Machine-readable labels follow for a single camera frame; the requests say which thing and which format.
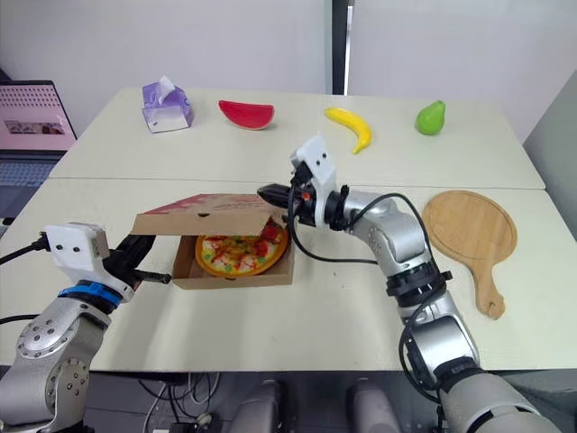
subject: pear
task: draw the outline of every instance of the pear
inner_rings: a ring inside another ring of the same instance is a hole
[[[436,101],[417,115],[416,129],[425,135],[439,134],[444,125],[444,102]]]

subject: laptop screen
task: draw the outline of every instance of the laptop screen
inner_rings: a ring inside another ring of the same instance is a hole
[[[75,141],[52,81],[0,83],[0,151],[67,151]]]

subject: pizza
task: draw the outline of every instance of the pizza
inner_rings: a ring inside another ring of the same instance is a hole
[[[216,277],[248,277],[269,269],[287,249],[287,229],[269,219],[258,236],[199,236],[201,268]]]

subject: pizza peel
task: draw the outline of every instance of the pizza peel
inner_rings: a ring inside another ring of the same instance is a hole
[[[433,197],[423,221],[431,243],[472,272],[477,309],[499,318],[505,302],[495,287],[492,269],[517,245],[517,229],[508,213],[481,194],[456,190]]]

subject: banana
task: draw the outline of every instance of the banana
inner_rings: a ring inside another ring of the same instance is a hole
[[[346,126],[357,134],[357,145],[353,149],[355,155],[365,147],[369,147],[372,135],[371,127],[362,117],[350,111],[343,110],[342,108],[337,108],[336,106],[327,108],[325,115],[332,121]]]

